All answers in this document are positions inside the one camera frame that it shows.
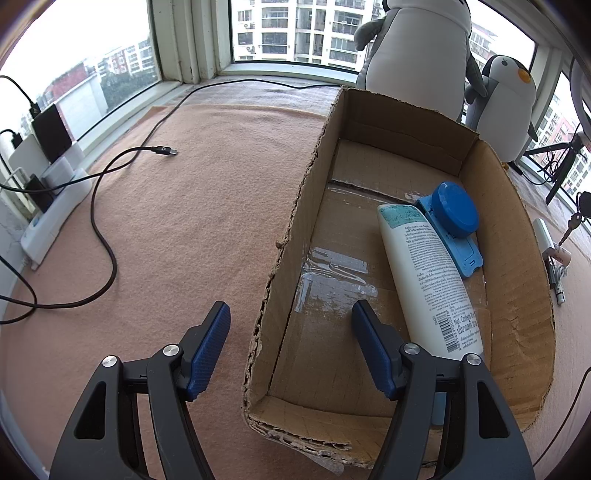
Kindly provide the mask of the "keys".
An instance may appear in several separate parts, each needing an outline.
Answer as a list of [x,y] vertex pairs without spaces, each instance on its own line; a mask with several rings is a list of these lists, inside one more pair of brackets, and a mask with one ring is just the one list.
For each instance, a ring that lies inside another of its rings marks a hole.
[[562,246],[571,233],[576,230],[582,223],[584,222],[584,216],[581,212],[575,212],[567,222],[567,229],[563,236],[561,237],[558,245]]

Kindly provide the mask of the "white wall charger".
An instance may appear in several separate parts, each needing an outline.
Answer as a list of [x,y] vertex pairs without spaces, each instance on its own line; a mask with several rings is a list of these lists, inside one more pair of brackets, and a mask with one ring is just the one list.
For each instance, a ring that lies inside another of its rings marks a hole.
[[554,241],[548,230],[546,222],[542,218],[536,218],[533,221],[537,244],[542,255],[547,254],[554,249]]

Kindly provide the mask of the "pink cogi bottle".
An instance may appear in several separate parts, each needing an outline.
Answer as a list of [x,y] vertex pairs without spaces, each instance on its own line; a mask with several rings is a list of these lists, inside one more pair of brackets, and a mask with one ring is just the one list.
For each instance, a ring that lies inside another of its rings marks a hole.
[[546,248],[542,252],[544,259],[552,259],[557,261],[560,265],[567,267],[572,260],[572,254],[566,248],[555,244],[553,247]]

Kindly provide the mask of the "white lotion tube blue cap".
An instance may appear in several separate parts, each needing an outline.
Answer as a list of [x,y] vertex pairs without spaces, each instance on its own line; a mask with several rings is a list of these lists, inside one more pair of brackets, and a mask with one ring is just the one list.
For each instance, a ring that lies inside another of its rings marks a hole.
[[436,357],[483,355],[476,312],[432,224],[411,205],[384,204],[377,216],[410,340]]

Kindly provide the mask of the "cardboard box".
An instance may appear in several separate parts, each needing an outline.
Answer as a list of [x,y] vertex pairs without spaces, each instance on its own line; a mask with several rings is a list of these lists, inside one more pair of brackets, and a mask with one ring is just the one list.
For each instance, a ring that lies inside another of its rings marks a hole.
[[466,287],[485,361],[528,429],[553,380],[554,315],[530,218],[491,147],[448,117],[368,91],[339,94],[304,174],[271,273],[243,383],[247,425],[325,467],[369,468],[394,403],[377,390],[353,337],[353,304],[406,323],[381,239],[381,203],[462,186],[484,265]]

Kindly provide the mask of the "blue phone stand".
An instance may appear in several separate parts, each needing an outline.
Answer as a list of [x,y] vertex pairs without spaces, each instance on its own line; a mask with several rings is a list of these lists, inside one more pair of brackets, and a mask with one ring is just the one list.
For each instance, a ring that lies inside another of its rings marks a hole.
[[466,238],[454,237],[440,223],[432,208],[432,196],[420,197],[416,206],[422,211],[427,220],[440,236],[463,279],[470,278],[477,269],[484,265],[483,257],[477,244],[471,236]]

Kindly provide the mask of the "blue round container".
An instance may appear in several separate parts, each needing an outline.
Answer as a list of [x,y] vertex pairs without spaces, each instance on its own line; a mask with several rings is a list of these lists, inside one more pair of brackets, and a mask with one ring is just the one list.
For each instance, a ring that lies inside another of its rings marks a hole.
[[453,182],[442,182],[431,197],[434,215],[452,236],[467,238],[479,227],[477,208],[463,187]]

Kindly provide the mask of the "small penguin plush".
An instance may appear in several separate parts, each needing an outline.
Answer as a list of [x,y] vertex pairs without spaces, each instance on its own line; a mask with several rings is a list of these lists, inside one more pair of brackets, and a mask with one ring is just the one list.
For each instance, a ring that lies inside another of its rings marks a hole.
[[502,162],[514,162],[528,139],[538,140],[532,123],[535,81],[520,61],[504,55],[487,60],[482,78],[486,97],[471,85],[465,89],[466,125],[479,133]]

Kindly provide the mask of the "pink felt mat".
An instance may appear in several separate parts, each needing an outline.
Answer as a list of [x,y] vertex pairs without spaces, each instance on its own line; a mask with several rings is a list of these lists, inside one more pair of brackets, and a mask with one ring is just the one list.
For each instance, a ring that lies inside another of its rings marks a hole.
[[[150,152],[79,205],[28,283],[44,304],[1,330],[1,388],[44,466],[108,355],[146,358],[228,304],[231,325],[207,390],[188,406],[218,479],[327,479],[329,471],[247,425],[243,383],[266,287],[329,114],[252,105],[152,108],[116,145]],[[555,358],[525,441],[538,477],[590,412],[590,252],[572,244],[567,303],[551,296]]]

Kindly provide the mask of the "white power strip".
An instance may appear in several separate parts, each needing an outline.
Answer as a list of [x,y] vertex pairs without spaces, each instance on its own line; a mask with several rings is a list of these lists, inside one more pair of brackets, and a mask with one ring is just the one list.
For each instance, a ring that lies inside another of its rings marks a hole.
[[87,172],[80,167],[82,160],[82,149],[74,142],[41,175],[43,185],[46,188],[56,187],[56,190],[51,192],[51,205],[31,220],[20,240],[23,251],[31,261],[32,270],[41,265],[66,219],[90,193],[92,180],[87,178]]

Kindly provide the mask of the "large penguin plush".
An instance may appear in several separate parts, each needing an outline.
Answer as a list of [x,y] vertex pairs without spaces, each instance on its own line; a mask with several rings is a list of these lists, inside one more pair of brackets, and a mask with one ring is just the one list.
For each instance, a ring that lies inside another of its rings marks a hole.
[[387,1],[386,14],[360,26],[356,50],[372,47],[356,78],[367,90],[437,111],[462,116],[465,86],[488,95],[470,50],[472,17],[465,1]]

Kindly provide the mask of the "white power bank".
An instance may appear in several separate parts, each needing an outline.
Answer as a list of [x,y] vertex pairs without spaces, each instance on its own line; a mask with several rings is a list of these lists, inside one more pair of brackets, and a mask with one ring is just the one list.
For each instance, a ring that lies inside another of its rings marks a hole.
[[49,168],[47,160],[36,136],[27,136],[11,154],[8,164],[19,180],[27,183],[32,176],[41,180]]

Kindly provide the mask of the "black power bank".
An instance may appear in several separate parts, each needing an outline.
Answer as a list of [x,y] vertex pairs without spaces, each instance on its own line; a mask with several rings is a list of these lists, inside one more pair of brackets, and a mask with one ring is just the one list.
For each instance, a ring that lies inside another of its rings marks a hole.
[[33,120],[37,141],[50,164],[57,161],[71,146],[72,138],[55,104],[49,105]]

